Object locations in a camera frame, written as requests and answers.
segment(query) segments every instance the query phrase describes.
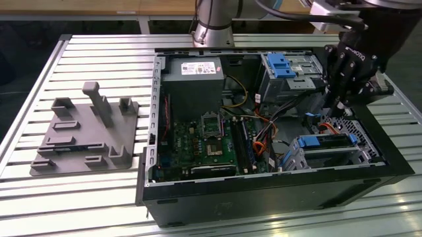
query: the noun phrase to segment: table leg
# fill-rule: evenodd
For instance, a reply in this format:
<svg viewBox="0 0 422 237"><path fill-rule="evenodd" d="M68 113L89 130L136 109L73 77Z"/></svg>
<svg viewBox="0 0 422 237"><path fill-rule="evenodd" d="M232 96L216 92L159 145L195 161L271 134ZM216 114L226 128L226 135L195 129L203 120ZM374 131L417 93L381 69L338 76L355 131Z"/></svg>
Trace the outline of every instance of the table leg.
<svg viewBox="0 0 422 237"><path fill-rule="evenodd" d="M150 17L148 16L138 17L138 22L139 22L140 33L143 35L150 35L151 34L150 25L148 25Z"/></svg>

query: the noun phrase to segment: green circuit board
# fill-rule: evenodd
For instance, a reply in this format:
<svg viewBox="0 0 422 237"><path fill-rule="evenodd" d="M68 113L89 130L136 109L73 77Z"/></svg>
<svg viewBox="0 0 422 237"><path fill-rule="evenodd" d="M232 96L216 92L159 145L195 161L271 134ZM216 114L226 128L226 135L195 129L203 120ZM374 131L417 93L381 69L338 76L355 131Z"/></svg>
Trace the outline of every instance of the green circuit board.
<svg viewBox="0 0 422 237"><path fill-rule="evenodd" d="M250 138L256 134L254 121L246 121L250 131ZM210 121L203 127L202 120L174 123L174 136L171 152L160 154L156 178L159 182L179 181L184 170L202 165L235 165L236 175L239 166L234 148L230 121L220 123ZM212 133L220 128L219 136L207 136L203 133ZM256 163L258 172L266 172L263 162Z"/></svg>

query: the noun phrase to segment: motherboard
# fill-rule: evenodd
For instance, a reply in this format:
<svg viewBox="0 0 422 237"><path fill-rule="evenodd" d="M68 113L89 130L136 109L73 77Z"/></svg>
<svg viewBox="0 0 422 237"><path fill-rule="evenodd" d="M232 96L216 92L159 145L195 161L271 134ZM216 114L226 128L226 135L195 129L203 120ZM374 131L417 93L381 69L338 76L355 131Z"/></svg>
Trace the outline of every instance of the motherboard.
<svg viewBox="0 0 422 237"><path fill-rule="evenodd" d="M175 122L167 151L159 154L158 182L266 173L266 162L252 150L255 135L250 119L206 114L191 122Z"/></svg>

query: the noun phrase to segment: open computer tower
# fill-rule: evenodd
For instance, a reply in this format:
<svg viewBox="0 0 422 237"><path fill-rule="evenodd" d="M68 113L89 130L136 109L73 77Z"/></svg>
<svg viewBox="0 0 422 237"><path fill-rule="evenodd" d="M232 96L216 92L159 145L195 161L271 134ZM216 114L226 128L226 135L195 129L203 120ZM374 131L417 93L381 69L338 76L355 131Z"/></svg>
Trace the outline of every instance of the open computer tower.
<svg viewBox="0 0 422 237"><path fill-rule="evenodd" d="M366 106L327 116L320 51L158 52L136 204L160 227L343 206L414 174Z"/></svg>

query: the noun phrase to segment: power supply label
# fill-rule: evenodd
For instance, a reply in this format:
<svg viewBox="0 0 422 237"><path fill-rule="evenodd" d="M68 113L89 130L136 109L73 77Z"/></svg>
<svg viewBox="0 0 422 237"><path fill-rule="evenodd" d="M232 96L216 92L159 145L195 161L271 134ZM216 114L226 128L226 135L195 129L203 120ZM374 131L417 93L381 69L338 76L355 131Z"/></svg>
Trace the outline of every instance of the power supply label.
<svg viewBox="0 0 422 237"><path fill-rule="evenodd" d="M182 63L182 75L216 74L214 62Z"/></svg>

